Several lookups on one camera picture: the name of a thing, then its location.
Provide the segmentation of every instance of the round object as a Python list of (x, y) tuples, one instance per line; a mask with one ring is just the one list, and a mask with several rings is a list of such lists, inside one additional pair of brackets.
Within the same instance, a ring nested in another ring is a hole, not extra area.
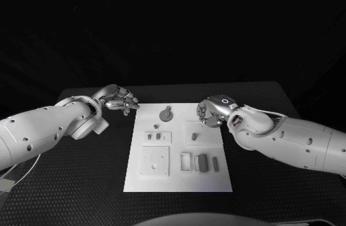
[(163, 110), (163, 111), (160, 112), (160, 120), (161, 120), (163, 122), (169, 122), (169, 121), (171, 120), (171, 118), (173, 118), (173, 113), (171, 113), (171, 111)]

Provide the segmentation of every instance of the small gray part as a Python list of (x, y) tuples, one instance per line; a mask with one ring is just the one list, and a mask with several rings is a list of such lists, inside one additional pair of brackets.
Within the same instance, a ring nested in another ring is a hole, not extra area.
[(219, 165), (218, 165), (216, 157), (212, 157), (212, 164), (213, 164), (213, 170), (215, 170), (215, 172), (219, 172)]
[(199, 172), (206, 173), (209, 171), (206, 154), (200, 154), (197, 156), (197, 165), (199, 165)]

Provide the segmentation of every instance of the black mat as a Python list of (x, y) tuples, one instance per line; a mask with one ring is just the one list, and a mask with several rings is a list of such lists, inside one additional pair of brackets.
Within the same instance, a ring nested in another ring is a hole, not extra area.
[[(141, 103), (199, 103), (229, 95), (262, 110), (298, 117), (275, 82), (131, 86)], [(98, 88), (66, 89), (59, 97), (88, 95)], [(323, 219), (346, 224), (346, 189), (336, 175), (294, 168), (244, 150), (220, 127), (233, 193), (124, 193), (135, 112), (104, 109), (109, 123), (101, 135), (63, 137), (13, 189), (0, 222), (4, 225), (132, 225), (151, 218), (215, 212), (267, 222)], [(30, 168), (34, 159), (24, 165)]]

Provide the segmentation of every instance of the robotic hand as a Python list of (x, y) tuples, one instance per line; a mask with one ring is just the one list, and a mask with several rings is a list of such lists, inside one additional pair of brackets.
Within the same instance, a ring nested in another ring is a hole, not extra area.
[(197, 105), (196, 115), (210, 128), (226, 122), (245, 150), (256, 150), (297, 168), (346, 175), (346, 133), (280, 113), (239, 106), (225, 95), (207, 97)]
[(52, 149), (65, 135), (82, 139), (91, 131), (101, 134), (108, 127), (102, 108), (138, 109), (138, 99), (128, 90), (111, 84), (91, 97), (72, 96), (55, 106), (26, 111), (0, 121), (0, 170)]

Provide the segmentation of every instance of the black background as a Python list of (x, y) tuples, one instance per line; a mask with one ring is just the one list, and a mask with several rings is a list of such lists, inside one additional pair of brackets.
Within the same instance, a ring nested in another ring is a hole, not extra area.
[(277, 81), (301, 118), (346, 130), (346, 0), (0, 3), (1, 118), (66, 88)]

